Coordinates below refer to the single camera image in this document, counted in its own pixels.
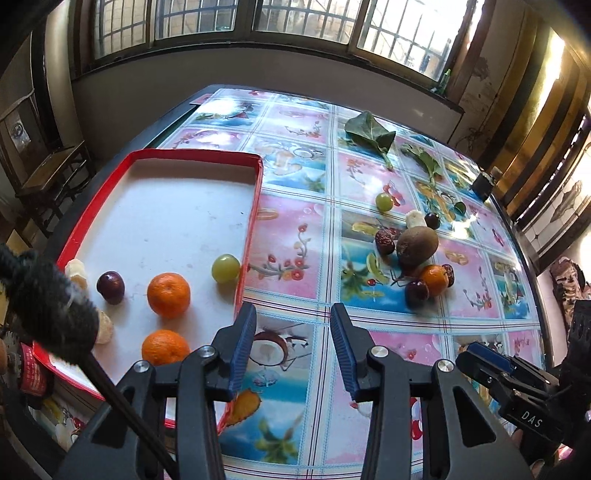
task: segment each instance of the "dark plum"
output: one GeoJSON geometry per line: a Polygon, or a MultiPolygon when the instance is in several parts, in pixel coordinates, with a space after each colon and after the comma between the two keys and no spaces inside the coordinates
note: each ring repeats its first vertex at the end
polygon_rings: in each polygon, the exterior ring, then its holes
{"type": "Polygon", "coordinates": [[[381,228],[375,234],[375,245],[380,255],[393,253],[396,250],[394,234],[386,228],[381,228]]]}
{"type": "Polygon", "coordinates": [[[404,298],[407,305],[412,309],[423,306],[429,298],[429,289],[427,284],[420,278],[410,281],[404,287],[404,298]]]}
{"type": "Polygon", "coordinates": [[[437,230],[441,226],[441,219],[438,214],[429,212],[425,215],[425,223],[429,228],[437,230]]]}
{"type": "Polygon", "coordinates": [[[125,283],[117,272],[103,273],[96,282],[96,289],[111,305],[117,305],[125,295],[125,283]]]}
{"type": "Polygon", "coordinates": [[[453,267],[449,263],[443,264],[442,267],[445,268],[445,273],[447,274],[447,286],[451,287],[456,281],[456,275],[453,272],[453,267]]]}

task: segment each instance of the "red label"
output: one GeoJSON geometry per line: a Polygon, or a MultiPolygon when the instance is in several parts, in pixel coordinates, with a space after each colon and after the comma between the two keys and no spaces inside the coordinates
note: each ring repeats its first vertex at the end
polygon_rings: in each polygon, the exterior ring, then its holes
{"type": "Polygon", "coordinates": [[[41,397],[47,390],[47,373],[33,356],[31,347],[22,343],[21,349],[21,391],[41,397]]]}

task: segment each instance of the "window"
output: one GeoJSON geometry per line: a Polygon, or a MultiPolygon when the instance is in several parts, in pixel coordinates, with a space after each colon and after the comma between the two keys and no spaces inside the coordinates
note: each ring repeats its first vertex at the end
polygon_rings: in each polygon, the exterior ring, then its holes
{"type": "Polygon", "coordinates": [[[373,0],[358,46],[438,80],[466,9],[467,0],[373,0]]]}
{"type": "Polygon", "coordinates": [[[96,0],[95,57],[145,42],[146,0],[96,0]]]}
{"type": "Polygon", "coordinates": [[[487,0],[77,1],[95,2],[87,69],[147,50],[246,40],[362,58],[431,88],[487,0]]]}
{"type": "Polygon", "coordinates": [[[257,30],[349,43],[359,0],[263,0],[257,30]]]}
{"type": "Polygon", "coordinates": [[[156,39],[234,30],[238,0],[157,0],[156,39]]]}

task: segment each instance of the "leaf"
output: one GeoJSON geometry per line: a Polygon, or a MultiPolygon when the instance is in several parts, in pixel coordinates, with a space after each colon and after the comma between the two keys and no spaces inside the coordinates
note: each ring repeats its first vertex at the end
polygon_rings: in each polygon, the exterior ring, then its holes
{"type": "Polygon", "coordinates": [[[285,450],[286,454],[291,456],[292,458],[298,457],[298,451],[293,442],[286,442],[283,449],[285,450]]]}
{"type": "Polygon", "coordinates": [[[377,154],[382,155],[388,170],[394,168],[392,161],[388,158],[388,151],[392,146],[396,132],[386,130],[371,112],[365,111],[347,120],[345,132],[358,145],[370,148],[377,154]]]}
{"type": "Polygon", "coordinates": [[[429,180],[435,182],[435,175],[441,175],[441,165],[439,162],[428,152],[421,147],[413,147],[409,144],[404,144],[401,147],[402,153],[407,157],[414,158],[419,162],[427,173],[429,174],[429,180]]]}
{"type": "Polygon", "coordinates": [[[285,435],[283,436],[284,440],[291,440],[291,438],[294,436],[294,428],[289,427],[286,431],[285,431],[285,435]]]}

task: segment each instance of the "green grape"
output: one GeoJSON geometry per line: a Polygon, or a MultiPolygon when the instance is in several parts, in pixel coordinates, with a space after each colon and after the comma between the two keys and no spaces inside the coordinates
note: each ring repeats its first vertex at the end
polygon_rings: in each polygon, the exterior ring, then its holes
{"type": "Polygon", "coordinates": [[[388,195],[385,192],[382,192],[378,194],[378,196],[375,198],[375,206],[378,208],[380,212],[387,212],[389,210],[392,210],[392,207],[394,206],[394,201],[392,200],[392,197],[390,195],[388,195]]]}
{"type": "Polygon", "coordinates": [[[234,280],[240,274],[240,262],[230,254],[220,255],[212,265],[212,277],[218,283],[234,280]]]}

